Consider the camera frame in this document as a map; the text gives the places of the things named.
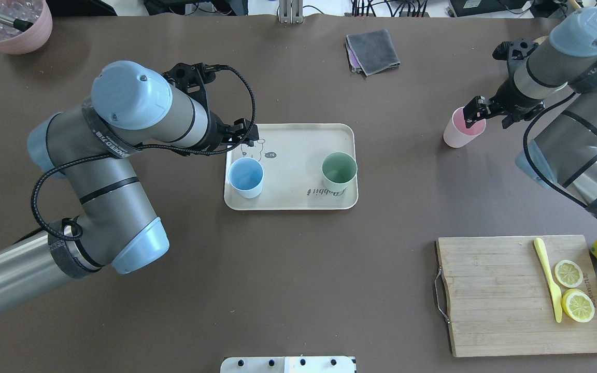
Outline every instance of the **cable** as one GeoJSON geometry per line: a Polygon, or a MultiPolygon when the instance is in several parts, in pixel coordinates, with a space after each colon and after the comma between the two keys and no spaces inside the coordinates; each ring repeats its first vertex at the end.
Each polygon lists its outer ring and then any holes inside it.
{"type": "Polygon", "coordinates": [[[36,181],[36,185],[34,186],[33,191],[31,192],[31,213],[34,215],[36,222],[40,227],[42,227],[43,231],[52,234],[52,236],[57,237],[59,239],[63,239],[64,241],[77,241],[82,236],[82,227],[77,222],[66,222],[66,225],[75,228],[74,236],[66,236],[60,232],[55,231],[51,226],[49,226],[45,220],[40,216],[40,211],[38,211],[38,194],[40,193],[40,188],[43,186],[45,180],[47,180],[50,176],[54,175],[57,172],[65,170],[66,168],[81,165],[82,163],[92,162],[92,161],[99,161],[100,159],[105,158],[112,158],[114,157],[111,153],[100,154],[100,155],[92,155],[92,156],[85,156],[85,158],[76,159],[75,161],[71,161],[68,163],[64,163],[58,167],[52,168],[48,172],[44,173],[43,176],[40,177],[38,181],[36,181]]]}
{"type": "Polygon", "coordinates": [[[559,9],[563,12],[563,18],[568,17],[568,5],[565,3],[559,3],[559,9]]]}
{"type": "Polygon", "coordinates": [[[372,6],[372,0],[367,0],[367,9],[372,10],[373,16],[377,16],[377,13],[375,12],[375,7],[372,6]]]}
{"type": "Polygon", "coordinates": [[[195,12],[197,12],[197,10],[200,8],[200,4],[201,4],[201,3],[196,3],[196,4],[195,4],[195,9],[194,9],[194,10],[192,10],[192,12],[190,12],[190,13],[188,13],[188,14],[186,14],[186,15],[188,16],[188,15],[191,15],[191,14],[194,14],[195,12]]]}
{"type": "Polygon", "coordinates": [[[517,15],[522,15],[522,14],[528,12],[529,9],[531,9],[531,7],[533,7],[533,4],[535,4],[535,2],[536,2],[536,0],[533,0],[533,2],[531,2],[531,5],[529,5],[529,7],[526,10],[522,10],[522,12],[513,12],[512,10],[510,10],[510,8],[507,5],[505,5],[504,3],[502,3],[502,0],[497,0],[497,3],[499,3],[500,5],[504,5],[504,8],[506,10],[508,10],[512,14],[517,14],[517,15]]]}
{"type": "Polygon", "coordinates": [[[557,185],[555,185],[553,182],[551,182],[549,179],[547,179],[547,177],[545,177],[545,175],[543,175],[543,173],[538,169],[538,166],[536,166],[536,164],[533,163],[533,160],[531,159],[531,156],[529,155],[529,132],[533,128],[533,125],[535,125],[536,122],[538,122],[538,120],[543,116],[543,114],[545,114],[548,111],[550,111],[550,110],[552,110],[552,109],[554,109],[554,108],[556,108],[558,106],[561,106],[561,105],[565,104],[566,102],[570,101],[571,99],[573,99],[574,95],[575,95],[575,92],[571,93],[565,99],[562,99],[561,101],[557,102],[556,104],[554,104],[554,105],[550,106],[549,108],[541,111],[536,116],[536,118],[533,118],[533,121],[531,121],[531,123],[529,123],[527,129],[524,130],[524,136],[522,138],[522,147],[524,149],[524,156],[527,158],[527,162],[529,163],[529,166],[531,166],[531,169],[533,170],[533,172],[535,172],[536,175],[538,175],[538,177],[540,177],[541,180],[545,184],[549,185],[552,189],[554,189],[555,191],[559,192],[562,196],[565,196],[569,200],[573,201],[578,206],[580,206],[582,208],[587,208],[587,205],[585,205],[585,203],[583,203],[582,201],[578,200],[577,198],[571,196],[570,193],[568,193],[567,191],[564,191],[563,189],[559,188],[557,185]]]}
{"type": "MultiPolygon", "coordinates": [[[[212,65],[211,67],[215,68],[216,69],[215,71],[229,70],[232,73],[234,73],[242,81],[242,83],[244,83],[244,85],[246,86],[246,89],[248,90],[248,93],[250,94],[250,101],[251,101],[251,104],[252,104],[252,116],[250,118],[250,127],[248,127],[248,130],[241,137],[241,139],[239,140],[239,142],[237,142],[236,144],[234,144],[234,145],[232,145],[230,147],[226,147],[225,149],[221,149],[221,150],[218,150],[218,151],[192,150],[192,149],[187,149],[187,148],[183,148],[183,147],[166,146],[166,145],[162,145],[162,144],[140,145],[140,146],[137,147],[138,149],[141,149],[141,150],[143,150],[143,149],[165,149],[165,150],[175,151],[175,152],[180,153],[182,155],[184,155],[184,154],[185,155],[188,155],[188,154],[218,155],[218,154],[227,153],[228,151],[232,151],[236,147],[238,147],[238,146],[240,146],[241,144],[244,143],[244,141],[246,140],[246,138],[248,137],[248,135],[250,134],[251,130],[253,129],[253,127],[255,125],[255,115],[256,115],[257,107],[255,105],[255,95],[253,93],[253,90],[250,87],[250,84],[244,78],[244,76],[241,75],[241,73],[239,73],[239,71],[237,71],[232,66],[227,66],[227,65],[212,65]]],[[[33,189],[32,193],[31,193],[31,213],[33,214],[34,218],[36,219],[36,222],[38,223],[38,226],[40,226],[43,229],[43,231],[48,232],[48,234],[51,234],[54,237],[57,237],[59,239],[63,239],[64,241],[77,241],[78,239],[81,238],[81,236],[83,234],[83,230],[82,230],[82,227],[80,226],[80,224],[78,224],[77,222],[74,222],[74,221],[71,221],[71,220],[65,220],[64,221],[64,224],[67,225],[67,226],[72,227],[74,229],[74,232],[75,232],[75,234],[73,236],[66,236],[65,234],[62,234],[60,232],[55,231],[55,229],[53,229],[52,227],[50,227],[45,222],[45,220],[43,220],[43,218],[40,215],[40,211],[38,210],[38,194],[40,193],[40,189],[42,188],[43,183],[45,182],[45,180],[47,180],[50,176],[54,175],[55,173],[60,172],[62,170],[65,170],[67,168],[73,167],[73,166],[81,165],[82,163],[99,161],[101,159],[106,159],[106,158],[114,158],[114,155],[112,155],[111,153],[104,153],[104,154],[99,154],[99,155],[85,156],[85,158],[76,159],[75,161],[64,163],[63,165],[60,165],[60,166],[55,167],[55,168],[52,168],[48,172],[45,172],[40,177],[40,179],[38,181],[36,181],[36,185],[34,186],[34,189],[33,189]]]]}
{"type": "Polygon", "coordinates": [[[383,0],[383,2],[372,3],[368,6],[370,7],[370,9],[372,9],[372,14],[375,14],[375,11],[374,11],[375,5],[386,4],[386,6],[388,7],[388,14],[392,17],[393,16],[393,8],[391,7],[391,3],[403,3],[405,1],[406,0],[383,0]]]}
{"type": "Polygon", "coordinates": [[[27,238],[31,238],[31,237],[35,236],[36,234],[38,234],[38,233],[40,233],[40,232],[42,232],[42,231],[43,231],[43,228],[42,228],[42,227],[38,227],[38,228],[34,229],[33,231],[31,231],[31,232],[29,232],[29,233],[25,234],[24,236],[22,236],[22,237],[21,237],[20,239],[18,239],[17,241],[15,241],[15,242],[13,243],[13,245],[15,245],[16,243],[22,242],[22,241],[24,241],[24,240],[25,240],[25,239],[27,239],[27,238]]]}
{"type": "Polygon", "coordinates": [[[322,10],[319,10],[317,7],[313,7],[312,5],[303,5],[303,8],[313,8],[315,10],[317,10],[317,12],[320,12],[321,14],[326,14],[325,12],[322,12],[322,10]]]}
{"type": "Polygon", "coordinates": [[[400,14],[400,17],[402,17],[402,9],[405,8],[405,5],[407,5],[407,2],[402,2],[402,4],[400,4],[400,6],[398,6],[398,8],[395,9],[395,12],[393,13],[393,15],[391,15],[391,17],[395,17],[396,14],[400,14]]]}

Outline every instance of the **blue cup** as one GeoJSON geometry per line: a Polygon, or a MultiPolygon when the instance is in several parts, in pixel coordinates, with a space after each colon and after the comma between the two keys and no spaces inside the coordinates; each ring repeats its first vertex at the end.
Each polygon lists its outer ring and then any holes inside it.
{"type": "Polygon", "coordinates": [[[264,184],[264,169],[257,159],[239,158],[230,165],[228,179],[243,198],[255,198],[264,184]]]}

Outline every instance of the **light blue joint cap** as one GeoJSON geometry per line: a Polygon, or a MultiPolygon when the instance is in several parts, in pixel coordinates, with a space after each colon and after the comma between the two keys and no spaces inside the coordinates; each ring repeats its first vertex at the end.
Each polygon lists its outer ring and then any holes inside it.
{"type": "MultiPolygon", "coordinates": [[[[540,170],[540,172],[543,173],[543,175],[545,175],[545,177],[547,177],[547,179],[550,180],[552,183],[557,184],[557,177],[554,175],[554,172],[552,172],[552,168],[550,168],[547,164],[547,160],[545,159],[543,152],[540,150],[540,148],[538,148],[538,144],[536,144],[536,142],[533,140],[529,142],[529,156],[531,156],[531,160],[536,165],[538,170],[540,170]]],[[[528,177],[540,184],[543,188],[548,189],[550,187],[545,181],[541,179],[540,176],[538,176],[538,174],[533,170],[533,168],[531,168],[531,165],[529,165],[529,161],[527,161],[526,156],[524,156],[524,151],[519,152],[519,154],[515,158],[515,164],[526,175],[528,175],[528,177]]]]}
{"type": "MultiPolygon", "coordinates": [[[[54,117],[58,116],[59,114],[61,113],[59,112],[54,114],[48,118],[47,121],[44,121],[40,125],[36,126],[36,128],[31,130],[29,136],[26,138],[26,151],[29,153],[29,157],[36,164],[36,166],[40,167],[44,173],[54,168],[52,159],[50,159],[50,154],[48,153],[47,134],[48,127],[50,127],[50,121],[52,121],[54,117]]],[[[58,172],[52,174],[52,177],[64,179],[66,175],[58,172]]]]}
{"type": "Polygon", "coordinates": [[[158,123],[172,106],[172,88],[161,74],[132,61],[105,66],[93,80],[93,109],[123,130],[142,130],[158,123]]]}
{"type": "Polygon", "coordinates": [[[549,42],[569,56],[597,56],[597,7],[574,11],[552,30],[549,42]]]}
{"type": "Polygon", "coordinates": [[[125,275],[162,257],[170,248],[170,241],[156,218],[140,231],[112,261],[112,267],[125,275]]]}

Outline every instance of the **gray cloth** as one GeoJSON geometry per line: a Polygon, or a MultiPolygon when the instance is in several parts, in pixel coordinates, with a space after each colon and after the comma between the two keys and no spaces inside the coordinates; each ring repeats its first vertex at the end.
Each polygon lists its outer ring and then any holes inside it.
{"type": "Polygon", "coordinates": [[[366,76],[400,66],[391,35],[385,28],[371,33],[347,35],[346,41],[366,76]]]}

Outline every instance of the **plastic knife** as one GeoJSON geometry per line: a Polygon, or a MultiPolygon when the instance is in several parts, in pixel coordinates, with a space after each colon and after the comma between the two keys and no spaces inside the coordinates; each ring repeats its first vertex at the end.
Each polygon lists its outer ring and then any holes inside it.
{"type": "Polygon", "coordinates": [[[549,260],[547,260],[547,250],[545,250],[545,243],[542,238],[533,240],[533,246],[538,253],[538,259],[541,261],[545,279],[547,279],[547,286],[549,288],[550,297],[552,297],[552,307],[554,307],[554,319],[557,323],[561,323],[563,310],[561,309],[561,288],[554,282],[552,278],[552,271],[550,271],[549,260]]]}

